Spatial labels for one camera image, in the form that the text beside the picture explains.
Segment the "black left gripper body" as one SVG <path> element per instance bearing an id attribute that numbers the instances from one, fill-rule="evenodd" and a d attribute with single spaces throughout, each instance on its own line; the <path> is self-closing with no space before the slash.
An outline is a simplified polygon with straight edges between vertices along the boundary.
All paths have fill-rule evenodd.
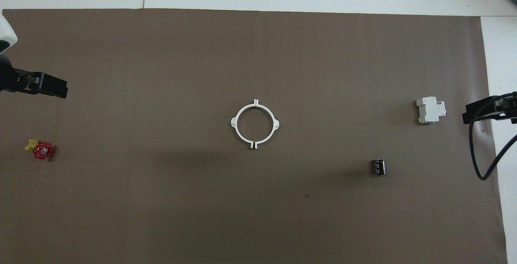
<path id="1" fill-rule="evenodd" d="M 19 91 L 20 74 L 18 70 L 11 65 L 7 56 L 0 56 L 0 91 Z"/>

